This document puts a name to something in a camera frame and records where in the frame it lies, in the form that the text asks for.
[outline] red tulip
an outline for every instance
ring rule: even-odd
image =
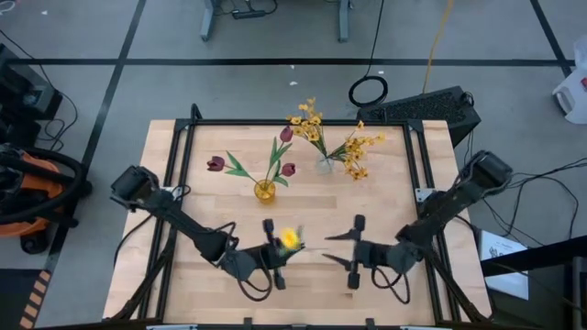
[[[282,133],[279,135],[279,138],[283,141],[283,142],[289,142],[292,140],[292,137],[294,136],[294,132],[292,131],[292,129],[289,126],[286,126]]]
[[[295,174],[295,164],[287,163],[287,164],[283,165],[282,174],[287,177],[294,175]]]
[[[224,169],[224,159],[222,157],[213,156],[212,160],[207,163],[209,171],[221,171]]]

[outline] glass vase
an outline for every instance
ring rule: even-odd
[[[334,160],[326,158],[323,154],[318,154],[316,161],[316,172],[319,175],[326,175],[332,173],[334,170]]]
[[[255,196],[262,204],[271,204],[275,200],[275,183],[271,180],[260,180],[255,184]]]

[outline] gray floor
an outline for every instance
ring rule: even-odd
[[[37,58],[116,59],[138,0],[22,1],[0,16],[0,28]],[[271,8],[268,0],[255,1]],[[148,0],[129,58],[368,58],[376,27],[378,0],[355,0],[349,43],[337,43],[337,5],[318,0],[281,0],[272,16],[235,21],[216,18],[211,40],[197,32],[204,5],[189,0]],[[540,0],[567,59],[572,42],[587,33],[582,0]],[[444,2],[388,1],[376,58],[425,59]],[[223,4],[231,8],[230,1]],[[14,47],[10,49],[20,54]],[[555,60],[529,1],[457,0],[440,41],[439,59]],[[81,159],[102,106],[113,66],[47,66],[53,83],[80,109],[77,124],[64,138],[65,154]],[[149,121],[188,116],[198,103],[208,118],[282,118],[308,96],[316,96],[327,118],[352,118],[356,109],[347,90],[364,74],[364,66],[127,66],[122,71],[104,130],[90,169],[94,193],[81,202],[79,227],[71,230],[61,252],[38,325],[94,322],[101,318],[112,258],[121,238],[125,211],[108,200],[109,185],[129,164],[137,163]],[[371,72],[390,84],[388,100],[420,93],[424,66],[375,66]],[[587,156],[584,126],[569,124],[550,98],[564,78],[557,67],[435,67],[428,89],[460,85],[475,96],[482,123],[475,130],[474,148],[490,149],[516,171],[541,172]],[[365,99],[375,88],[365,86]],[[72,120],[64,103],[58,117]],[[462,163],[466,146],[457,147]],[[587,176],[569,170],[557,176],[577,195],[587,198]],[[491,200],[509,221],[514,195]],[[488,209],[471,209],[475,225],[501,234]],[[543,243],[566,238],[572,203],[550,182],[526,188],[516,225]],[[581,208],[574,235],[587,234]],[[519,236],[529,246],[535,244]],[[0,240],[1,268],[40,268],[46,254],[20,252],[15,239]],[[561,292],[561,268],[532,272]],[[530,285],[530,302],[496,295],[501,309],[550,328],[562,318],[557,300]]]

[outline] wooden tabletop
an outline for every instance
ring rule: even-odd
[[[165,173],[173,125],[172,120],[151,122],[140,162],[160,179]],[[429,121],[424,127],[435,183],[439,189],[448,189],[458,169],[447,125]],[[360,288],[349,290],[347,272],[322,256],[322,253],[329,253],[345,259],[351,257],[351,242],[326,241],[324,237],[347,232],[356,214],[366,216],[364,239],[387,244],[395,243],[395,233],[402,226],[415,221],[402,129],[365,127],[363,135],[376,136],[382,131],[386,141],[367,149],[367,158],[362,164],[370,175],[361,181],[353,181],[345,175],[340,163],[333,173],[318,175],[315,169],[317,150],[295,137],[282,161],[294,162],[297,173],[288,178],[290,188],[278,185],[276,200],[271,205],[256,201],[254,182],[206,170],[205,163],[212,156],[224,157],[225,150],[229,150],[253,177],[264,177],[272,138],[279,136],[281,129],[279,126],[197,126],[187,175],[192,192],[184,198],[183,210],[203,226],[217,227],[235,221],[234,235],[240,239],[239,248],[266,241],[261,226],[265,218],[273,219],[276,233],[284,227],[304,226],[306,249],[290,258],[287,267],[282,269],[287,290],[274,290],[264,302],[248,300],[236,280],[203,260],[190,239],[179,235],[164,321],[242,324],[243,318],[252,317],[254,324],[364,325],[365,318],[372,317],[377,325],[433,325],[424,263],[416,264],[409,271],[411,302],[403,305],[390,291],[378,290],[371,284],[368,269],[360,270]],[[332,149],[344,141],[352,127],[325,126],[324,130],[328,148]],[[175,180],[179,176],[184,140],[185,137],[179,147]],[[413,141],[419,179],[424,186],[415,136]],[[145,216],[144,212],[129,214],[125,233]],[[105,317],[115,314],[143,279],[154,223],[151,221],[131,236],[120,251]],[[470,229],[459,221],[452,221],[445,234],[455,280],[482,314],[491,314]],[[392,270],[384,271],[394,278]],[[438,276],[437,279],[443,314],[449,319],[446,289]],[[259,287],[267,285],[260,271],[253,274],[251,281]],[[159,287],[158,282],[153,286],[149,316],[154,315]],[[395,288],[405,296],[402,280]]]

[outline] yellow cable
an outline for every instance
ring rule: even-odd
[[[444,26],[447,24],[449,20],[450,11],[452,10],[452,6],[454,5],[454,0],[449,0],[447,2],[447,9],[444,11],[444,16],[442,17],[442,22],[440,23],[440,29],[436,37],[434,38],[434,43],[432,44],[432,49],[430,49],[430,56],[428,57],[428,65],[426,67],[426,78],[424,79],[424,86],[422,87],[422,94],[426,92],[426,88],[428,85],[428,78],[430,78],[430,71],[432,70],[432,59],[434,58],[434,49],[437,47],[438,40],[440,36],[442,36],[444,32]]]

